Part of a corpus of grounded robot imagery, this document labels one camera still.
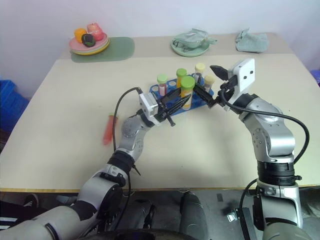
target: blue bin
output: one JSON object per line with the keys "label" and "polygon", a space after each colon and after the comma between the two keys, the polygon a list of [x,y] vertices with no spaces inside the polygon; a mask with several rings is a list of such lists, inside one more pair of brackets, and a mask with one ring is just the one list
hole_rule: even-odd
{"label": "blue bin", "polygon": [[6,132],[12,132],[29,103],[27,99],[15,92],[15,87],[16,85],[10,80],[0,80],[0,128]]}

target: test tube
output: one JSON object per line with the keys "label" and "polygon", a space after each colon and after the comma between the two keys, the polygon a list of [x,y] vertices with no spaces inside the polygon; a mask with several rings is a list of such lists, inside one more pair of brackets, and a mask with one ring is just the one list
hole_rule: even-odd
{"label": "test tube", "polygon": [[179,68],[176,71],[176,88],[181,87],[181,79],[186,75],[187,75],[187,70],[185,70],[184,68]]}
{"label": "test tube", "polygon": [[160,96],[166,95],[168,76],[163,73],[160,73],[158,76],[156,76],[156,80],[158,82]]}
{"label": "test tube", "polygon": [[213,75],[206,75],[204,77],[204,88],[207,92],[210,91],[212,84],[214,84],[215,81],[216,81],[216,78]]}
{"label": "test tube", "polygon": [[198,62],[195,66],[194,66],[194,81],[198,84],[201,84],[201,77],[202,74],[204,73],[206,68],[206,65],[204,65],[202,62]]}
{"label": "test tube", "polygon": [[189,110],[192,103],[192,93],[195,86],[195,79],[192,76],[184,76],[181,80],[181,97],[191,95],[188,101],[183,105],[183,110]]}

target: shoe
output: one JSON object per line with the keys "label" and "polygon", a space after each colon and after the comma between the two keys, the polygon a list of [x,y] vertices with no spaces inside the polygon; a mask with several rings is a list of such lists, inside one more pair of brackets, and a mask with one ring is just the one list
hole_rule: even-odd
{"label": "shoe", "polygon": [[34,193],[29,194],[26,196],[24,203],[24,207],[32,207],[32,208],[38,208],[39,207],[39,199],[38,196],[35,195]]}

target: table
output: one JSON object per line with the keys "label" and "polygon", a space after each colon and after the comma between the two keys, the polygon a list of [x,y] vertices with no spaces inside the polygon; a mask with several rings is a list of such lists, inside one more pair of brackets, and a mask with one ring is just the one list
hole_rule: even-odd
{"label": "table", "polygon": [[[284,114],[303,121],[310,131],[309,147],[295,165],[301,186],[319,185],[320,88],[288,45],[269,33],[266,53],[237,52],[234,34],[215,36],[220,43],[199,57],[187,58],[169,48],[170,37],[135,38],[132,58],[123,61],[74,63],[61,55],[15,126],[0,155],[1,191],[76,193],[112,155],[103,145],[108,114],[120,95],[156,83],[156,75],[175,78],[178,68],[192,73],[197,62],[225,68],[255,58],[256,81],[250,92],[280,107]],[[222,81],[213,85],[216,92]],[[139,109],[138,95],[121,102],[116,138],[122,122]],[[144,138],[136,163],[141,176],[131,171],[134,190],[179,188],[244,188],[257,177],[251,136],[232,111],[220,106],[199,107],[153,127]],[[285,121],[296,140],[295,153],[304,143],[303,130]]]}

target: blue test tube rack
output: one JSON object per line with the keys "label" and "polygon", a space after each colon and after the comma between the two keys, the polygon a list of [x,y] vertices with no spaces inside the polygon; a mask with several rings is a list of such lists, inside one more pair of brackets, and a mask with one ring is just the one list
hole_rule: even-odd
{"label": "blue test tube rack", "polygon": [[[201,83],[204,83],[204,78],[201,77]],[[177,79],[172,79],[166,82],[166,86],[167,86],[167,93],[171,92],[172,90],[177,89]],[[149,89],[150,93],[154,93],[156,95],[156,97],[158,99],[160,99],[162,96],[160,96],[159,94],[159,87],[158,84],[152,85]],[[210,89],[209,94],[211,94],[211,96],[214,95],[214,91],[212,89]],[[167,107],[170,108],[176,101],[178,101],[179,98],[177,97],[175,100],[172,100],[170,102],[167,103]],[[192,109],[196,109],[199,107],[202,107],[204,105],[207,105],[205,101],[203,101],[195,92],[193,92],[192,94],[192,102],[191,102],[191,107],[189,110],[183,110],[182,108],[180,108],[178,111],[176,111],[173,115],[177,115],[180,113],[184,113],[187,111],[190,111]]]}

